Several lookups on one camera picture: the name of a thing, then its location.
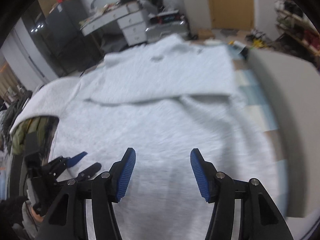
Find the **silver aluminium suitcase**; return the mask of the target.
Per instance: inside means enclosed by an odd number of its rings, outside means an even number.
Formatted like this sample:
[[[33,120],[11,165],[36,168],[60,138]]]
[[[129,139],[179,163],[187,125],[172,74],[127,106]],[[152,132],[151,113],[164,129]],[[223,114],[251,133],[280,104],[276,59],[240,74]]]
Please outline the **silver aluminium suitcase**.
[[[187,39],[189,37],[188,25],[185,21],[174,21],[165,24],[150,25],[145,30],[148,43],[157,42],[164,37],[177,34]]]

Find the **white small cabinet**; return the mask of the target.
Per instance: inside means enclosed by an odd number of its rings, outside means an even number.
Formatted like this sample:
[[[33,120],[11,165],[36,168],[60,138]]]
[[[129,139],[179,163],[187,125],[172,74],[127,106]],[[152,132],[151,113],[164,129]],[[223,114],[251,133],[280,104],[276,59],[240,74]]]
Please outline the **white small cabinet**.
[[[190,31],[193,35],[200,29],[212,29],[208,0],[183,0]]]

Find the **dark flower bouquet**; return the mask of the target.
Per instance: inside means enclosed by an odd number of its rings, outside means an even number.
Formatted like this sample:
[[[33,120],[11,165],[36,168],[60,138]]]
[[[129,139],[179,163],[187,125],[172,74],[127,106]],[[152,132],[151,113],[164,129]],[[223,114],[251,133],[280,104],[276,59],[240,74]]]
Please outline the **dark flower bouquet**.
[[[162,12],[164,10],[164,2],[163,0],[146,0],[149,1],[152,5],[154,5],[158,12]]]

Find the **wooden door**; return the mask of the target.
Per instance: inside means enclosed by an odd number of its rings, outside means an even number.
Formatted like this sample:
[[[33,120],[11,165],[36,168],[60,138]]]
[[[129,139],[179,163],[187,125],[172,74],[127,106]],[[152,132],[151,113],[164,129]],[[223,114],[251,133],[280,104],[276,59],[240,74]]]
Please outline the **wooden door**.
[[[254,0],[208,0],[212,27],[250,31],[254,27]]]

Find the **white dressing desk with drawers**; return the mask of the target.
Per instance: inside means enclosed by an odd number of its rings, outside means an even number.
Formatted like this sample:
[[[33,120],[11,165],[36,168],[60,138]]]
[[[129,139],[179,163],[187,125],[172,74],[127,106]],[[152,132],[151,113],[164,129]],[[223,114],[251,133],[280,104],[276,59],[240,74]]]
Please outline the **white dressing desk with drawers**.
[[[116,22],[129,46],[146,43],[149,18],[146,9],[138,2],[121,5],[99,16],[94,16],[80,29],[84,36]]]

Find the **black box on suitcase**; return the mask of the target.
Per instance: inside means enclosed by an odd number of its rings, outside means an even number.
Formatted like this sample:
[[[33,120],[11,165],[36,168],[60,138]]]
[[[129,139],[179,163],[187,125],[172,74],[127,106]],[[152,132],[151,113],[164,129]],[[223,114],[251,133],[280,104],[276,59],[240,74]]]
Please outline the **black box on suitcase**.
[[[161,12],[155,16],[150,16],[149,19],[151,24],[166,24],[180,20],[181,16],[178,10]]]

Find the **grey bed footboard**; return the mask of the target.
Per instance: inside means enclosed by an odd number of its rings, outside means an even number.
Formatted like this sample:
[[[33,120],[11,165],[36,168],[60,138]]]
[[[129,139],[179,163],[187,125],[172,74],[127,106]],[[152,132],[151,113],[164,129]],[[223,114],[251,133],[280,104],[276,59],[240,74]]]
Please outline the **grey bed footboard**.
[[[273,109],[289,173],[287,215],[306,217],[319,208],[319,72],[308,61],[252,49],[247,64]]]

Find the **wooden shoe rack with shoes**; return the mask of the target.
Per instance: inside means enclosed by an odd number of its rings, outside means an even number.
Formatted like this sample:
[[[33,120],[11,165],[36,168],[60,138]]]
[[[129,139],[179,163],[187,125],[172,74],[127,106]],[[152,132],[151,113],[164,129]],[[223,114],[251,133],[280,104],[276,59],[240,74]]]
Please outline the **wooden shoe rack with shoes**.
[[[276,0],[277,28],[288,34],[313,56],[319,56],[319,32],[293,0]]]

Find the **checkered bed sheet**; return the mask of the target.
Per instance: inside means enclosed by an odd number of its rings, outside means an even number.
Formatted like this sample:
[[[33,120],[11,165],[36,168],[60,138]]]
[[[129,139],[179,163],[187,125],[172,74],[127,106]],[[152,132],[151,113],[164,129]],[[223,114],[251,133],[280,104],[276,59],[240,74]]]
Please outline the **checkered bed sheet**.
[[[268,136],[276,155],[278,170],[286,172],[287,161],[281,142],[279,126],[266,93],[262,89],[252,68],[247,64],[244,52],[230,45],[227,48],[234,62],[236,83],[244,97],[246,111],[266,136]]]

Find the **black refrigerator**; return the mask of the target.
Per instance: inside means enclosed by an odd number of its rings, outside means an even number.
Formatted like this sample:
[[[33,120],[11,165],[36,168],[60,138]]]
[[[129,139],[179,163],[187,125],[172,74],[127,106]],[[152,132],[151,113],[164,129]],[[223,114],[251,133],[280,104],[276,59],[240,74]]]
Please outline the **black refrigerator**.
[[[101,53],[91,35],[84,35],[80,22],[88,14],[81,0],[59,3],[46,18],[53,37],[53,52],[67,72],[83,72],[98,64]]]

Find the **light grey sweatshirt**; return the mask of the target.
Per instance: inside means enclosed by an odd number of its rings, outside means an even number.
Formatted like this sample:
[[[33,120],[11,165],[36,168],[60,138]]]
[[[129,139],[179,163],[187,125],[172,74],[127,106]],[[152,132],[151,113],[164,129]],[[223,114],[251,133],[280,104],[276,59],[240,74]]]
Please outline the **light grey sweatshirt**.
[[[194,148],[231,178],[258,178],[273,200],[280,195],[276,155],[246,111],[224,44],[171,35],[108,54],[101,68],[41,88],[13,129],[43,115],[59,119],[52,158],[87,153],[71,174],[95,162],[108,170],[135,150],[129,187],[114,206],[123,239],[204,239],[213,207],[191,169]]]

